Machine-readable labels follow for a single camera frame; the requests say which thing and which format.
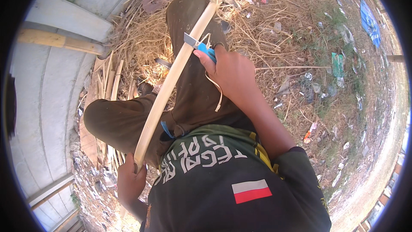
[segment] person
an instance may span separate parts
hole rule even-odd
[[[166,22],[175,56],[209,0],[173,0]],[[176,103],[163,112],[145,155],[160,176],[148,196],[147,169],[134,173],[133,154],[152,92],[129,101],[92,102],[86,128],[127,154],[118,170],[118,196],[141,231],[329,231],[326,201],[305,151],[267,104],[254,64],[229,52],[219,23],[210,21],[215,64],[194,50],[176,85]],[[224,97],[215,112],[220,92]]]

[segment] blue tarp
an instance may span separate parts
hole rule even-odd
[[[372,11],[365,3],[364,0],[361,1],[361,20],[362,20],[362,27],[368,33],[369,37],[372,39],[372,43],[376,45],[378,48],[381,44],[381,33],[379,31],[379,25],[376,22],[375,17],[373,16]]]

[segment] blue handle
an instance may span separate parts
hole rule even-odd
[[[204,53],[206,53],[210,57],[210,59],[213,60],[213,62],[215,62],[215,64],[216,64],[216,55],[215,55],[215,51],[213,49],[207,49],[206,44],[204,44],[204,43],[200,43],[197,46],[197,49],[204,52]]]

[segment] blue drawstring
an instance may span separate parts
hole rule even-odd
[[[170,134],[169,129],[167,128],[167,125],[166,125],[166,121],[160,121],[160,124],[162,125],[163,130],[167,133],[167,135],[168,135],[170,138],[172,138],[172,139],[176,138],[175,136],[173,136],[173,135]]]

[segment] metal blade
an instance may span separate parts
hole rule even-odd
[[[189,34],[185,33],[184,36],[183,36],[183,40],[184,40],[187,44],[191,45],[193,49],[197,49],[197,46],[196,46],[197,40],[195,40],[195,39],[194,39],[193,37],[191,37]]]

